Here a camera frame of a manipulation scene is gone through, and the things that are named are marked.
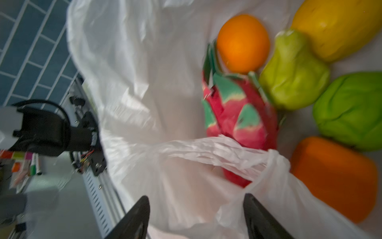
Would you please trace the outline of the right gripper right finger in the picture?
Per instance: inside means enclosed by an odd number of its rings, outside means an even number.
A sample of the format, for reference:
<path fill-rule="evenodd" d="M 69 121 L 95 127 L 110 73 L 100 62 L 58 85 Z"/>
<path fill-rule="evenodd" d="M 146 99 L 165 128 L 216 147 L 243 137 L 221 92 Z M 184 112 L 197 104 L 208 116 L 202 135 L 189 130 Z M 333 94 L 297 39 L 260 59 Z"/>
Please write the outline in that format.
<path fill-rule="evenodd" d="M 250 193 L 245 194 L 243 211 L 249 239 L 294 239 Z"/>

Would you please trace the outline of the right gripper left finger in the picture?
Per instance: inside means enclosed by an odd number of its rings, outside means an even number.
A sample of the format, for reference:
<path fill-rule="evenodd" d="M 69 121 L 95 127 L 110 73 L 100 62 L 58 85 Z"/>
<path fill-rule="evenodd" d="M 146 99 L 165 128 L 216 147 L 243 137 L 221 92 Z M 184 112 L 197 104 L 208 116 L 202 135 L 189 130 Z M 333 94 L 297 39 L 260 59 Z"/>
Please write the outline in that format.
<path fill-rule="evenodd" d="M 149 198 L 142 196 L 105 238 L 146 239 L 149 218 Z"/>

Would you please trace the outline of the orange persimmon toy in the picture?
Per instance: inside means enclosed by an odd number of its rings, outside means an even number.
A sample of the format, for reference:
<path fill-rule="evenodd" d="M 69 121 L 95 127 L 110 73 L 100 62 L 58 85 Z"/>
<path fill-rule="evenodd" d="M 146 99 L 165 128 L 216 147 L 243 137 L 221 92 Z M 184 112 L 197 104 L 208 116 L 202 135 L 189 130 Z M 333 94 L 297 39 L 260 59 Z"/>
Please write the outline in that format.
<path fill-rule="evenodd" d="M 366 156 L 321 137 L 308 137 L 295 148 L 291 173 L 309 191 L 353 223 L 373 210 L 378 171 Z"/>

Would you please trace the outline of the pink dragon fruit toy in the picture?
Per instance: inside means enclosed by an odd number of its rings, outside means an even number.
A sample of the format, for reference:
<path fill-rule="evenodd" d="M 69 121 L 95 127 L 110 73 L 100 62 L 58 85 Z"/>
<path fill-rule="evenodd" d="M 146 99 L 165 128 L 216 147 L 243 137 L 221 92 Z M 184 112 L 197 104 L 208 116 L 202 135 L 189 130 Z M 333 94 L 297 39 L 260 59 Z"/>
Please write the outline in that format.
<path fill-rule="evenodd" d="M 214 40 L 207 46 L 202 75 L 207 136 L 221 134 L 264 151 L 277 148 L 277 112 L 255 72 L 225 73 Z"/>

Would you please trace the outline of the white plastic bag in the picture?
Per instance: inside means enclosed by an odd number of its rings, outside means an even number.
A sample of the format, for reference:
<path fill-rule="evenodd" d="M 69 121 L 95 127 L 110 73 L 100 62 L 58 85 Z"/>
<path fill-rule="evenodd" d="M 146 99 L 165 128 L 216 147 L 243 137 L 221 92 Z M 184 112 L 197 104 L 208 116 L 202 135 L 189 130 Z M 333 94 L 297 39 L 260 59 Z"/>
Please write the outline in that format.
<path fill-rule="evenodd" d="M 67 38 L 98 119 L 107 170 L 126 209 L 150 200 L 152 238 L 246 239 L 253 194 L 296 239 L 379 239 L 382 200 L 362 223 L 316 199 L 289 172 L 297 144 L 318 135 L 307 107 L 287 113 L 278 150 L 207 138 L 202 68 L 207 44 L 238 14 L 271 37 L 301 1 L 72 1 Z"/>

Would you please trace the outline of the round orange toy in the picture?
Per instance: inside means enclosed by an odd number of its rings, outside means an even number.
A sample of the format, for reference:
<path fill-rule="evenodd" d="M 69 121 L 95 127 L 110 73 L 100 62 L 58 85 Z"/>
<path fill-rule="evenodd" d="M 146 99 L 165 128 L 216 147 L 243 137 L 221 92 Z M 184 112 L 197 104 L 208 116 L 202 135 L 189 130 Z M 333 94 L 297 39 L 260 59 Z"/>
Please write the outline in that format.
<path fill-rule="evenodd" d="M 247 74 L 264 65 L 270 52 L 270 39 L 263 24 L 252 15 L 229 19 L 217 36 L 217 49 L 226 68 Z"/>

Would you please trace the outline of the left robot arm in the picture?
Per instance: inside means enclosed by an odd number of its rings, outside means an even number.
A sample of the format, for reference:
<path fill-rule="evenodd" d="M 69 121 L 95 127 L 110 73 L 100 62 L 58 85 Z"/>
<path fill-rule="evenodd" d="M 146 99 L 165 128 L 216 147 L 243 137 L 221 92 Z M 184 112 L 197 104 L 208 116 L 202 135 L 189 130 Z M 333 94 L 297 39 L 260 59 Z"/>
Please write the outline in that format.
<path fill-rule="evenodd" d="M 100 150 L 91 112 L 76 111 L 73 126 L 66 111 L 47 100 L 26 100 L 1 108 L 1 149 L 59 156 L 65 151 Z"/>

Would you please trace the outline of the green pear toy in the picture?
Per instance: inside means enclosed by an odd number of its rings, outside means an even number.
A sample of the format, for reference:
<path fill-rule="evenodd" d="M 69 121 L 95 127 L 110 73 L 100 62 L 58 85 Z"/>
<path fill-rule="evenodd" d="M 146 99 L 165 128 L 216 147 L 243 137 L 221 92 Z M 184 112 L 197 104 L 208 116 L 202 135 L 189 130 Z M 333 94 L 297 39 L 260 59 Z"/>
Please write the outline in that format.
<path fill-rule="evenodd" d="M 271 59 L 259 82 L 279 110 L 313 104 L 329 85 L 330 68 L 316 57 L 307 37 L 296 30 L 279 32 Z"/>

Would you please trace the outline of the yellow mango toy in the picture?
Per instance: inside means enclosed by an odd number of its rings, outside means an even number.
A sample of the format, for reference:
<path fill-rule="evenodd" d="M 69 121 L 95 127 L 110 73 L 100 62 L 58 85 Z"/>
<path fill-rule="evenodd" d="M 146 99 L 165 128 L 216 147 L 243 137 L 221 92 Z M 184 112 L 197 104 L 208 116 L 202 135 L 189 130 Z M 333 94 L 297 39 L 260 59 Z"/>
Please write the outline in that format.
<path fill-rule="evenodd" d="M 304 1 L 291 27 L 310 39 L 314 53 L 335 62 L 360 50 L 382 28 L 381 1 Z"/>

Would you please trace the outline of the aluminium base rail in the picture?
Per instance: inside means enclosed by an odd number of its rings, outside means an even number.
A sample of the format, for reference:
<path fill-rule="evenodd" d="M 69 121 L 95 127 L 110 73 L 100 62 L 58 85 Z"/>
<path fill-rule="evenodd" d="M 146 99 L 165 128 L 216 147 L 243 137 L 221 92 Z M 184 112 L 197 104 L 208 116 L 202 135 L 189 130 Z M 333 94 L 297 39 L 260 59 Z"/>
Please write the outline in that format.
<path fill-rule="evenodd" d="M 68 93 L 65 95 L 62 104 L 64 109 L 68 112 L 72 125 L 77 126 L 75 110 L 69 100 L 71 96 L 85 99 L 92 108 L 91 101 L 85 92 L 84 81 L 81 77 L 75 78 Z M 122 219 L 125 214 L 125 210 L 116 191 L 112 187 L 112 183 L 106 169 L 99 176 L 95 177 L 92 170 L 87 168 L 85 173 L 82 174 L 82 177 L 92 210 L 94 212 L 98 231 L 100 232 L 101 238 L 104 239 Z"/>

